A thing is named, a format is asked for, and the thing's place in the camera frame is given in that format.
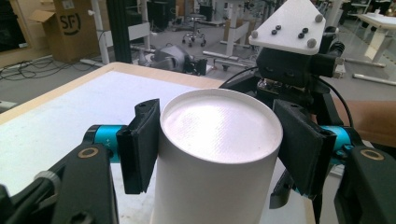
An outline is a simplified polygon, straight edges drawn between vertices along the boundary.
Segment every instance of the white cylinder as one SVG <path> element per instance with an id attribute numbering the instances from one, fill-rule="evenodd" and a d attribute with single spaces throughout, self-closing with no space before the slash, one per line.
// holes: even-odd
<path id="1" fill-rule="evenodd" d="M 258 223 L 282 139 L 273 111 L 220 89 L 191 91 L 161 114 L 152 224 Z"/>

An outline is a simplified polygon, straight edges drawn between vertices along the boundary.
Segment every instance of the stool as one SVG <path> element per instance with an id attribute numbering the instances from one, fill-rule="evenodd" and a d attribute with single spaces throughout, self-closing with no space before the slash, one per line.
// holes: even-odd
<path id="1" fill-rule="evenodd" d="M 184 39 L 185 37 L 189 38 L 189 47 L 192 47 L 192 42 L 195 41 L 195 38 L 202 38 L 202 43 L 201 43 L 201 47 L 203 47 L 206 44 L 206 40 L 205 40 L 205 35 L 201 34 L 199 29 L 197 29 L 197 23 L 199 21 L 205 21 L 206 20 L 206 16 L 204 15 L 200 15 L 200 14 L 190 14 L 188 17 L 190 17 L 191 21 L 193 21 L 194 25 L 193 25 L 193 30 L 192 32 L 188 32 L 183 36 L 183 40 L 181 41 L 183 44 L 186 43 L 186 40 Z"/>

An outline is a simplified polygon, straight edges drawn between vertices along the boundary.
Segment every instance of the desk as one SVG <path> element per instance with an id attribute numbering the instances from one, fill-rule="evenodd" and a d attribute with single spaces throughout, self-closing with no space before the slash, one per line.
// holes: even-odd
<path id="1" fill-rule="evenodd" d="M 352 62 L 352 63 L 363 63 L 363 64 L 372 65 L 372 66 L 385 67 L 384 64 L 381 64 L 378 62 L 379 62 L 379 59 L 384 54 L 385 49 L 388 48 L 390 42 L 393 39 L 394 31 L 396 30 L 396 18 L 395 17 L 385 17 L 383 15 L 375 15 L 374 13 L 358 15 L 358 18 L 361 19 L 362 21 L 369 23 L 369 26 L 366 28 L 366 33 L 370 32 L 371 27 L 374 26 L 377 28 L 377 31 L 376 31 L 377 33 L 382 32 L 384 34 L 384 39 L 382 40 L 381 44 L 379 45 L 379 48 L 371 62 L 357 61 L 357 60 L 351 60 L 351 59 L 346 59 L 346 61 Z M 368 76 L 361 75 L 361 74 L 354 74 L 353 77 L 396 86 L 396 82 L 389 81 L 389 80 L 382 79 L 382 78 L 368 77 Z"/>
<path id="2" fill-rule="evenodd" d="M 127 124 L 134 106 L 172 98 L 222 81 L 124 63 L 110 63 L 88 75 L 0 114 L 0 181 L 11 195 L 79 145 L 93 124 Z M 120 223 L 149 223 L 154 203 L 155 171 L 148 193 L 125 195 L 119 164 L 111 164 Z M 283 168 L 276 164 L 272 189 Z M 311 202 L 292 192 L 289 203 L 264 209 L 261 223 L 315 223 Z"/>

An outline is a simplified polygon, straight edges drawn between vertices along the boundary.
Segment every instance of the gray floor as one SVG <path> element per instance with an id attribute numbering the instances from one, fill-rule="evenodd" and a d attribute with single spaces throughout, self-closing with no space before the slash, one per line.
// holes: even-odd
<path id="1" fill-rule="evenodd" d="M 346 44 L 346 50 L 343 57 L 370 60 L 370 58 L 365 56 L 365 52 L 369 49 L 367 43 L 370 38 L 373 37 L 373 34 L 370 34 L 368 39 L 363 40 L 363 30 L 359 28 L 355 21 L 347 21 L 344 26 L 340 27 L 340 30 L 339 40 Z M 151 44 L 156 48 L 165 46 L 166 44 L 180 45 L 190 55 L 201 58 L 208 57 L 203 55 L 203 50 L 225 53 L 226 46 L 219 43 L 223 37 L 223 27 L 205 26 L 201 28 L 201 32 L 206 35 L 207 41 L 203 48 L 199 45 L 199 40 L 193 44 L 192 48 L 189 48 L 187 45 L 183 45 L 181 40 L 185 32 L 173 32 L 172 29 L 153 35 L 151 37 Z M 254 50 L 244 49 L 242 47 L 235 47 L 233 53 L 234 56 L 238 56 L 242 60 L 249 61 L 252 59 L 253 62 L 256 54 Z M 214 59 L 210 57 L 207 59 L 208 64 L 213 65 Z M 334 87 L 348 100 L 394 101 L 396 100 L 395 86 L 356 79 L 352 77 L 352 74 L 362 73 L 372 77 L 396 80 L 395 61 L 396 60 L 392 52 L 386 51 L 385 56 L 380 60 L 381 63 L 385 63 L 387 65 L 385 69 L 346 63 L 346 73 L 343 78 L 334 79 L 325 77 L 324 79 L 334 85 Z M 38 60 L 34 62 L 33 65 L 34 66 L 31 65 L 28 67 L 17 66 L 3 70 L 0 74 L 1 100 L 22 104 L 75 78 L 84 76 L 95 69 L 95 67 L 81 63 L 70 66 L 54 62 L 51 58 Z M 206 76 L 225 80 L 241 70 L 243 70 L 241 67 L 230 67 L 227 72 L 224 72 L 221 65 L 216 64 L 215 68 Z M 330 182 L 330 184 L 328 184 L 329 189 L 325 189 L 325 191 L 329 193 L 325 194 L 324 202 L 326 205 L 323 209 L 322 223 L 336 223 L 335 212 L 332 206 L 332 198 L 338 185 L 338 178 L 331 177 L 328 179 L 328 182 Z"/>

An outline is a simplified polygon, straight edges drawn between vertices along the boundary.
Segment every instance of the sf logo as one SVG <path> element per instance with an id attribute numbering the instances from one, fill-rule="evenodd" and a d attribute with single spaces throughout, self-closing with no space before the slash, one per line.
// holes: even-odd
<path id="1" fill-rule="evenodd" d="M 62 15 L 60 16 L 60 19 L 65 35 L 75 35 L 81 29 L 81 20 L 77 13 L 72 15 Z"/>

